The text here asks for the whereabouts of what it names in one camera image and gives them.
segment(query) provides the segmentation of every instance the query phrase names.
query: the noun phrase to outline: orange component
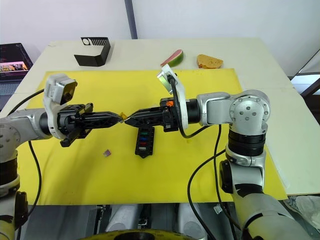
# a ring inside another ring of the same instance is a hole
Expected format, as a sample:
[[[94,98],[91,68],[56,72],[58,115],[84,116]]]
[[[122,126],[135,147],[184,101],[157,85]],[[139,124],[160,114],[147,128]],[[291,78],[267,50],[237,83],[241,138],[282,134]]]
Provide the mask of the orange component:
[[[120,113],[120,117],[121,117],[123,120],[126,120],[126,119],[128,118],[123,112]]]
[[[165,105],[166,105],[167,107],[172,107],[172,106],[174,106],[175,104],[174,104],[174,101],[167,101],[167,102],[165,103]]]

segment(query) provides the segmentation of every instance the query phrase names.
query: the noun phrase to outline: watermelon slice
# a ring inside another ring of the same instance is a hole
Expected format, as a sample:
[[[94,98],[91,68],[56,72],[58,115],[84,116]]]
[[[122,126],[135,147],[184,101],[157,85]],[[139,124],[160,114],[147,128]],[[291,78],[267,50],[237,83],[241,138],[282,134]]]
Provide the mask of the watermelon slice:
[[[184,51],[182,49],[178,49],[175,51],[167,60],[160,64],[163,67],[166,64],[169,64],[170,67],[177,66],[184,59]]]

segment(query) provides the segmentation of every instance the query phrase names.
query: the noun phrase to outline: white wall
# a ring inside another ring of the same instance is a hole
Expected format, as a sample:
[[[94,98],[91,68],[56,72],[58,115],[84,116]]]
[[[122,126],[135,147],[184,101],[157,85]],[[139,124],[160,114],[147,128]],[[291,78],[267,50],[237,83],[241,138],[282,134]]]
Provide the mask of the white wall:
[[[319,0],[133,0],[133,9],[138,38],[259,37],[288,76],[320,48]]]
[[[123,0],[0,0],[0,43],[22,43],[35,62],[57,40],[131,39]]]
[[[299,73],[320,73],[320,50],[313,56],[313,58],[311,58]]]

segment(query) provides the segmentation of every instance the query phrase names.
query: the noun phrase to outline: yellow mat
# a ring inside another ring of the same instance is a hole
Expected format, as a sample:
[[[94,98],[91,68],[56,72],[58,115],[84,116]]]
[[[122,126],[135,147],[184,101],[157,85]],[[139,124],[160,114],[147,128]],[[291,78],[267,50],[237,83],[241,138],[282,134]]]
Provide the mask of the yellow mat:
[[[127,116],[142,108],[159,105],[170,97],[156,78],[159,71],[67,71],[78,86],[69,104],[93,103],[93,110],[124,112]],[[211,92],[241,92],[233,69],[175,70],[187,98]],[[39,86],[42,89],[48,72]],[[43,95],[31,100],[28,108],[42,108]],[[200,127],[189,125],[187,133]],[[138,129],[124,123],[111,128],[94,129],[85,139],[77,139],[66,148],[58,139],[33,141],[42,172],[40,205],[96,205],[124,203],[185,203],[187,183],[195,168],[213,155],[218,126],[211,126],[191,139],[178,131],[155,128],[153,155],[145,159],[135,155]],[[222,127],[218,150],[225,148],[228,125]],[[109,149],[111,155],[103,156]],[[218,157],[218,162],[225,159]],[[18,148],[18,172],[21,191],[33,203],[38,175],[27,143]],[[286,194],[267,150],[264,192],[277,199]],[[220,190],[223,201],[232,201]],[[217,202],[213,163],[204,166],[191,186],[195,202]]]

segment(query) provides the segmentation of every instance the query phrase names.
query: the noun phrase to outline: bread slice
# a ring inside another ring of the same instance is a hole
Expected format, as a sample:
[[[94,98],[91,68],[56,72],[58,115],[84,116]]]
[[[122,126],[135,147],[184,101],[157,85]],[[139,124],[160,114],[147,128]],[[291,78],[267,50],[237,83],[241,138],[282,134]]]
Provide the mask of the bread slice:
[[[203,69],[218,69],[221,67],[221,65],[224,63],[223,60],[212,57],[212,56],[207,56],[204,54],[199,54],[196,57],[196,63],[198,64],[199,68]]]

